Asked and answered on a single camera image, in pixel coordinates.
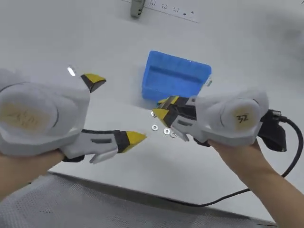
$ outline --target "wrist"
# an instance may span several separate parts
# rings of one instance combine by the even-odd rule
[[[236,172],[239,179],[247,186],[252,186],[262,180],[268,178],[280,177],[280,175],[271,167],[259,167],[258,169],[247,169],[240,172]]]

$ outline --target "cable connector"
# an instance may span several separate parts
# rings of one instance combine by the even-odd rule
[[[282,118],[282,113],[277,110],[269,109],[267,113],[261,118],[261,122],[267,122],[267,121],[280,121],[280,118]]]

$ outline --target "gray object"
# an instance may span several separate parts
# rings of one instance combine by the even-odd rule
[[[132,0],[131,1],[131,16],[139,18],[142,14],[145,0]]]
[[[0,227],[257,228],[258,226],[247,218],[228,217],[226,214],[221,216],[213,210],[203,210],[197,214],[151,207],[104,194],[56,175],[48,175],[38,178],[0,203]]]

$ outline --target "circular label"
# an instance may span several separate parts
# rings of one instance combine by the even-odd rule
[[[0,122],[26,131],[37,132],[47,127],[50,116],[22,104],[3,103],[0,106]]]

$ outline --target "forearm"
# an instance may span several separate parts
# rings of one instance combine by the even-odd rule
[[[60,151],[52,151],[35,157],[15,158],[0,154],[0,200],[26,186],[39,175],[61,162]]]
[[[280,228],[304,227],[304,195],[273,169],[239,175]]]

